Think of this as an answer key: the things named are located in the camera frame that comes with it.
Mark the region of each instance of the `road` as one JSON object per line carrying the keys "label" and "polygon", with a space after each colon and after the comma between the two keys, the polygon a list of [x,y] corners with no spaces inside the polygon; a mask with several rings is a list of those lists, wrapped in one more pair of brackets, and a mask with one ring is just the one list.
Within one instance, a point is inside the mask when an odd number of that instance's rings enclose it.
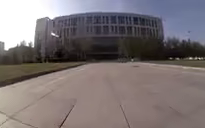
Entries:
{"label": "road", "polygon": [[0,88],[0,128],[205,128],[205,71],[95,63]]}

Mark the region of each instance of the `pavement joint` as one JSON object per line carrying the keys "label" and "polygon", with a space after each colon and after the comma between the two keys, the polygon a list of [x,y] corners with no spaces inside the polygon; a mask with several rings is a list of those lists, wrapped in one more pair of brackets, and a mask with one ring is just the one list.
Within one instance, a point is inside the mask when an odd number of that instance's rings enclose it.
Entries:
{"label": "pavement joint", "polygon": [[60,124],[59,128],[62,128],[63,125],[65,124],[65,121],[67,120],[67,118],[69,117],[70,113],[72,112],[73,108],[75,107],[75,104],[72,106],[72,108],[69,110],[68,114],[65,116],[64,120],[62,121],[62,123]]}

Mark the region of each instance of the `lawn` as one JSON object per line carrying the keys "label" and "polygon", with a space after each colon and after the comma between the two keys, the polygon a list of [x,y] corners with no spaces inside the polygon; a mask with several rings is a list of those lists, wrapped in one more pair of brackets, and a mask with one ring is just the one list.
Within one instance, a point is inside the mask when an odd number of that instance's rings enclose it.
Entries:
{"label": "lawn", "polygon": [[0,82],[14,79],[21,76],[32,75],[45,71],[64,69],[71,66],[77,66],[83,63],[35,63],[21,65],[0,65]]}
{"label": "lawn", "polygon": [[150,63],[157,63],[157,64],[170,64],[170,65],[182,65],[182,66],[189,66],[189,67],[200,67],[205,68],[205,61],[186,61],[186,60],[176,60],[176,61],[150,61]]}

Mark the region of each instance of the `window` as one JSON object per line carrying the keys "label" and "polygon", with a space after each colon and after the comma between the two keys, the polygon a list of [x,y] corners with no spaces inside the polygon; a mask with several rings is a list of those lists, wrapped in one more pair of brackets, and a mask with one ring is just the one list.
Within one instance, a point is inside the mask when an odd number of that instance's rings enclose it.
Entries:
{"label": "window", "polygon": [[138,31],[137,31],[136,27],[134,27],[134,32],[135,32],[135,36],[137,36],[138,35]]}
{"label": "window", "polygon": [[67,36],[69,36],[69,28],[67,28],[66,34],[67,34]]}
{"label": "window", "polygon": [[109,17],[106,16],[106,24],[109,24]]}
{"label": "window", "polygon": [[87,33],[90,32],[90,27],[89,27],[89,26],[86,27],[86,32],[87,32]]}
{"label": "window", "polygon": [[146,36],[146,28],[141,28],[141,34],[142,36]]}
{"label": "window", "polygon": [[149,29],[149,36],[152,37],[153,34],[152,34],[152,29]]}
{"label": "window", "polygon": [[146,26],[149,26],[149,20],[146,19]]}
{"label": "window", "polygon": [[94,24],[101,24],[101,17],[100,16],[94,16]]}
{"label": "window", "polygon": [[133,17],[133,23],[134,23],[134,25],[138,25],[139,24],[138,17]]}
{"label": "window", "polygon": [[132,24],[132,18],[129,17],[128,20],[129,20],[129,24]]}
{"label": "window", "polygon": [[142,26],[145,26],[145,25],[146,25],[145,19],[144,19],[144,18],[141,18],[140,23],[141,23]]}
{"label": "window", "polygon": [[100,35],[101,34],[101,26],[94,26],[94,31],[96,35]]}
{"label": "window", "polygon": [[149,26],[152,27],[151,20],[148,20],[148,22],[149,22]]}
{"label": "window", "polygon": [[102,18],[102,24],[104,24],[105,23],[105,16],[103,16],[103,18]]}
{"label": "window", "polygon": [[117,24],[116,16],[111,16],[111,24]]}
{"label": "window", "polygon": [[138,36],[140,36],[140,27],[137,28]]}
{"label": "window", "polygon": [[73,31],[72,31],[73,36],[76,36],[76,30],[77,30],[76,28],[73,28]]}
{"label": "window", "polygon": [[77,18],[72,18],[71,19],[71,26],[76,26],[77,25]]}
{"label": "window", "polygon": [[76,28],[71,28],[71,36],[75,36],[76,35]]}
{"label": "window", "polygon": [[55,21],[53,20],[53,28],[55,27]]}
{"label": "window", "polygon": [[128,24],[128,17],[125,17],[125,20],[126,20],[126,24]]}
{"label": "window", "polygon": [[103,26],[103,32],[105,35],[109,34],[109,27],[108,26]]}
{"label": "window", "polygon": [[68,26],[70,26],[71,24],[71,19],[68,19]]}
{"label": "window", "polygon": [[154,21],[155,22],[155,27],[157,28],[157,21]]}
{"label": "window", "polygon": [[152,27],[154,27],[154,21],[152,20],[151,22],[152,22]]}
{"label": "window", "polygon": [[118,16],[118,23],[119,23],[119,24],[125,24],[125,17],[123,17],[123,16]]}
{"label": "window", "polygon": [[114,27],[115,34],[118,34],[118,26]]}
{"label": "window", "polygon": [[158,37],[158,35],[159,35],[159,32],[158,32],[158,29],[156,29],[156,36]]}
{"label": "window", "polygon": [[64,20],[64,25],[67,26],[67,19]]}
{"label": "window", "polygon": [[63,36],[66,37],[66,29],[63,29]]}
{"label": "window", "polygon": [[114,26],[111,26],[111,33],[115,33]]}
{"label": "window", "polygon": [[89,16],[86,18],[86,24],[92,24],[93,22],[93,17],[92,16]]}
{"label": "window", "polygon": [[153,29],[153,37],[156,37],[156,33],[155,30]]}
{"label": "window", "polygon": [[127,27],[127,34],[132,35],[132,27],[131,26]]}
{"label": "window", "polygon": [[93,33],[93,27],[90,27],[90,33]]}
{"label": "window", "polygon": [[125,34],[125,27],[124,26],[119,27],[119,34],[121,34],[121,35]]}

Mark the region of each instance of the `sky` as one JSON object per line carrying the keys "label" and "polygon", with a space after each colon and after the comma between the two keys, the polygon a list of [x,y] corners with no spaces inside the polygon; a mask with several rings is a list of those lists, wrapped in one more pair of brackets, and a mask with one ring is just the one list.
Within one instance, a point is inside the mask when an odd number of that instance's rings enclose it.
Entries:
{"label": "sky", "polygon": [[161,17],[165,37],[205,43],[205,0],[0,0],[0,41],[6,49],[33,42],[38,18],[95,11]]}

